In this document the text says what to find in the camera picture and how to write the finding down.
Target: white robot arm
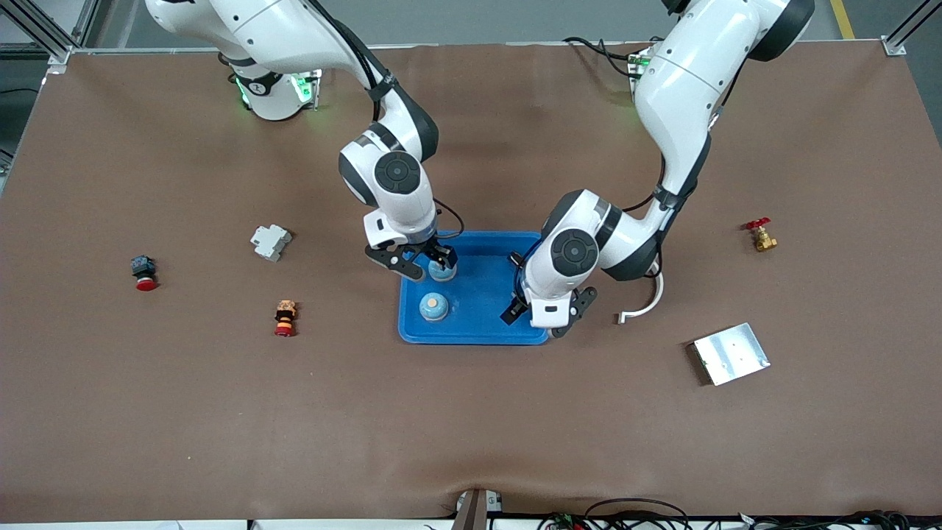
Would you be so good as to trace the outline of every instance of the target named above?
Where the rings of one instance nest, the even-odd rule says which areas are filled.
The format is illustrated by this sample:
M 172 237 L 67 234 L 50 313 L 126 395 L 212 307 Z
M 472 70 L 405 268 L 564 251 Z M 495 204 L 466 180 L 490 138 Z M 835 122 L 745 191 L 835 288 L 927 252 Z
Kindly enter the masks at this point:
M 660 245 L 707 158 L 720 96 L 747 58 L 767 61 L 788 50 L 815 8 L 814 0 L 662 2 L 681 17 L 647 53 L 634 90 L 638 115 L 662 155 L 651 205 L 635 219 L 591 191 L 563 195 L 539 246 L 520 264 L 514 300 L 502 315 L 507 323 L 529 308 L 533 326 L 561 337 L 595 297 L 594 289 L 578 287 L 596 266 L 616 281 L 658 273 Z
M 413 280 L 424 276 L 413 263 L 418 254 L 454 267 L 454 250 L 438 242 L 435 202 L 421 165 L 435 154 L 438 127 L 317 0 L 146 0 L 146 5 L 168 31 L 213 43 L 246 89 L 252 111 L 264 119 L 283 120 L 303 107 L 295 73 L 335 68 L 354 75 L 373 100 L 373 122 L 343 148 L 339 170 L 353 195 L 376 208 L 364 217 L 366 254 Z

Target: table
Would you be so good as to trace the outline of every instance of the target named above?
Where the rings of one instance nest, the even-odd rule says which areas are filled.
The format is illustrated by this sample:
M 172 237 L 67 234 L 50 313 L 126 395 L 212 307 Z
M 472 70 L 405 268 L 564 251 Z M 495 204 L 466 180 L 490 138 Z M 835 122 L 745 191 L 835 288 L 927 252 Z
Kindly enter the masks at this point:
M 438 122 L 426 169 L 471 229 L 657 179 L 627 84 L 584 48 L 379 55 Z M 211 55 L 78 55 L 48 79 L 0 202 L 0 520 L 434 517 L 470 487 L 513 511 L 938 511 L 942 152 L 880 43 L 750 62 L 657 310 L 613 325 L 652 286 L 597 273 L 586 319 L 535 348 L 398 337 L 398 277 L 363 256 L 336 170 L 370 105 L 342 73 L 322 94 L 263 122 Z M 761 216 L 760 255 L 739 226 Z M 249 243 L 271 223 L 296 233 L 278 263 Z M 771 367 L 705 385 L 685 345 L 742 322 Z

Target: cylindrical part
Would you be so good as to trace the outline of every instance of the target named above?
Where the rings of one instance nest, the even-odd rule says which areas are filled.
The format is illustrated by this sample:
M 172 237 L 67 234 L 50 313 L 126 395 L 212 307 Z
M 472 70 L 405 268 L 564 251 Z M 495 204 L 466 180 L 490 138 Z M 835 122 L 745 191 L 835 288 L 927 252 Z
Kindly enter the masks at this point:
M 422 297 L 419 313 L 429 322 L 438 322 L 448 314 L 448 300 L 437 292 L 430 292 Z
M 429 262 L 429 276 L 431 279 L 436 282 L 447 282 L 451 278 L 455 277 L 455 274 L 458 273 L 458 264 L 456 263 L 454 267 L 448 268 L 443 266 L 438 261 Z

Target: plastic tray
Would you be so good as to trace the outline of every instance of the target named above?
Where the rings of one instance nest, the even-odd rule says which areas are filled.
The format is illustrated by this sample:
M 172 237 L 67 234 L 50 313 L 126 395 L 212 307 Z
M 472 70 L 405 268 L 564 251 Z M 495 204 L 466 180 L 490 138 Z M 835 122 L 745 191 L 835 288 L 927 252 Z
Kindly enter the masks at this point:
M 522 316 L 513 325 L 500 320 L 513 293 L 511 251 L 524 254 L 536 232 L 464 232 L 448 240 L 458 253 L 458 274 L 447 282 L 426 277 L 421 282 L 402 278 L 399 290 L 399 334 L 414 344 L 491 344 L 533 346 L 546 342 L 545 329 L 530 325 Z M 420 256 L 415 263 L 426 267 Z M 418 312 L 419 301 L 429 292 L 448 299 L 448 314 L 440 322 L 427 322 Z

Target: red valve handle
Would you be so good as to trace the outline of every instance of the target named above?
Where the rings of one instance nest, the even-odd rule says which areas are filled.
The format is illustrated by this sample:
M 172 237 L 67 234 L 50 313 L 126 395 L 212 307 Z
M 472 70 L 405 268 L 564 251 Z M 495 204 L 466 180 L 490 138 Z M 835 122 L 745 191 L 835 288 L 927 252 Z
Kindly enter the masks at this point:
M 762 226 L 763 224 L 768 223 L 769 221 L 771 221 L 771 219 L 769 219 L 768 217 L 763 217 L 762 219 L 756 219 L 755 221 L 750 221 L 749 223 L 746 223 L 746 229 L 755 230 L 759 228 L 760 226 Z

